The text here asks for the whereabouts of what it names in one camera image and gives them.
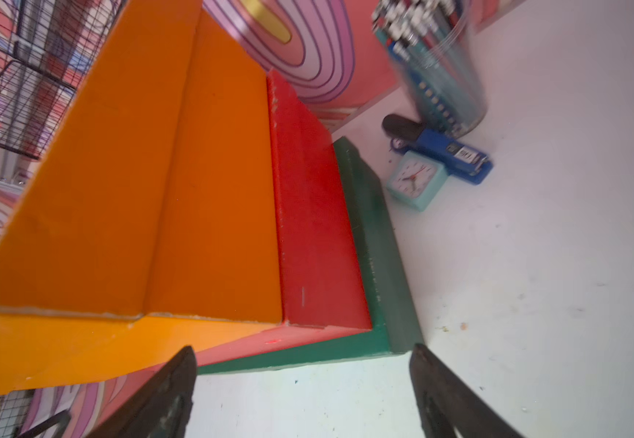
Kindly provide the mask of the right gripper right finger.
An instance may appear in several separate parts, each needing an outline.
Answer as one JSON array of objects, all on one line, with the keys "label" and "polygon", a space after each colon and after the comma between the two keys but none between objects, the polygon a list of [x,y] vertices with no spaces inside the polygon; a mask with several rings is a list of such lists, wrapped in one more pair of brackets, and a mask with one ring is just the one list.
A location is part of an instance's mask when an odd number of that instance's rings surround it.
[{"label": "right gripper right finger", "polygon": [[413,347],[409,372],[426,437],[519,437],[424,344]]}]

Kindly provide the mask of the blue black stapler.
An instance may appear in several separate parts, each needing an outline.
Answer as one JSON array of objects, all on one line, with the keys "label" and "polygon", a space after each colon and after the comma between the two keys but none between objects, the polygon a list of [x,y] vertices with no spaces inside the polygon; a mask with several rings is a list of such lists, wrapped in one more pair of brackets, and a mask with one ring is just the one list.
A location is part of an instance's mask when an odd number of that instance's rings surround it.
[{"label": "blue black stapler", "polygon": [[404,116],[386,115],[382,128],[395,153],[405,155],[413,151],[441,162],[448,173],[470,184],[481,184],[494,167],[488,154]]}]

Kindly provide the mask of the small teal alarm clock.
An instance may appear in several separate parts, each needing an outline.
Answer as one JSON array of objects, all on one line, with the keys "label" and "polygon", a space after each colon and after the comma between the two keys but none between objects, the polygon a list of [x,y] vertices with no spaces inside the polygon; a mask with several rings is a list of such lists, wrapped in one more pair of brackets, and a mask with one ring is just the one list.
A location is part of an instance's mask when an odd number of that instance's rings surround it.
[{"label": "small teal alarm clock", "polygon": [[396,200],[419,212],[426,211],[449,177],[444,164],[415,151],[400,160],[385,187]]}]

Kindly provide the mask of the orange shoebox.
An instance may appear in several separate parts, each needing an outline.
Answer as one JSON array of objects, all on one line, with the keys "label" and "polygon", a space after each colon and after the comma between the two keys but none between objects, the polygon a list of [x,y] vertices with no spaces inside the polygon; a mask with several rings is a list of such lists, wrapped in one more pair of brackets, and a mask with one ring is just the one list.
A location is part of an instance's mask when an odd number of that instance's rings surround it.
[{"label": "orange shoebox", "polygon": [[282,322],[267,78],[198,1],[132,1],[0,239],[0,394]]}]

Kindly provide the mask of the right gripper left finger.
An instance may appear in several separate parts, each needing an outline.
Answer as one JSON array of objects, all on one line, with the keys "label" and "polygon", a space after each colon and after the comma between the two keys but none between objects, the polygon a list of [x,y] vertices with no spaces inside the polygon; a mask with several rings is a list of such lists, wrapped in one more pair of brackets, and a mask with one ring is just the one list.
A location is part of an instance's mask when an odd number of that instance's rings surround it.
[{"label": "right gripper left finger", "polygon": [[185,436],[196,377],[196,355],[185,346],[89,436]]}]

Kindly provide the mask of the green shoebox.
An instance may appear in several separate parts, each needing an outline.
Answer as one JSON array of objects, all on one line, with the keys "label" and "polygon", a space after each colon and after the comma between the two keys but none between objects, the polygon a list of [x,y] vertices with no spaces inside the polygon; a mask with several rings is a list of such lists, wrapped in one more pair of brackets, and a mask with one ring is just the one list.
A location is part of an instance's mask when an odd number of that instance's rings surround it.
[{"label": "green shoebox", "polygon": [[197,369],[199,375],[269,372],[397,356],[424,342],[381,179],[348,138],[340,138],[333,147],[344,185],[373,329],[339,339],[202,366]]}]

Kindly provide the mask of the clear cup of pencils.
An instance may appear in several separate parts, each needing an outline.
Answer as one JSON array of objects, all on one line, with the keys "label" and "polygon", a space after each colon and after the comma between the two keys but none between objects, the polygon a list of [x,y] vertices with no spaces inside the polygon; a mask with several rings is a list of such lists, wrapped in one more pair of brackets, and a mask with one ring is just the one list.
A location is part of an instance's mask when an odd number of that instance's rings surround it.
[{"label": "clear cup of pencils", "polygon": [[373,34],[422,123],[452,138],[475,129],[488,105],[470,49],[468,1],[380,1]]}]

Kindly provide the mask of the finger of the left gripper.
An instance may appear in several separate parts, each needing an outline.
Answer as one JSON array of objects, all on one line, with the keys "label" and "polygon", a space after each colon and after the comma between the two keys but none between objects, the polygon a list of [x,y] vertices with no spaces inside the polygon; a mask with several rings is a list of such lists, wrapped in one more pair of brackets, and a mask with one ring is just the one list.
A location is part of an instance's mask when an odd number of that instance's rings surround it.
[{"label": "finger of the left gripper", "polygon": [[70,423],[70,412],[61,411],[50,417],[46,421],[32,427],[30,430],[20,434],[17,438],[38,438],[52,431],[52,438],[62,438]]}]

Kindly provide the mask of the red shoebox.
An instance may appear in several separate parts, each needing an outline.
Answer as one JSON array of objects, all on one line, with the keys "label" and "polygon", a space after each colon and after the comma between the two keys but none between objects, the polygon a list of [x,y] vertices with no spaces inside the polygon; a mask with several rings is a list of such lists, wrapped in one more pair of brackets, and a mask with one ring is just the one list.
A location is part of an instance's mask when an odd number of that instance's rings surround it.
[{"label": "red shoebox", "polygon": [[123,191],[97,230],[141,317],[101,345],[100,379],[184,345],[199,365],[372,326],[331,136],[278,73],[187,79],[161,197]]}]

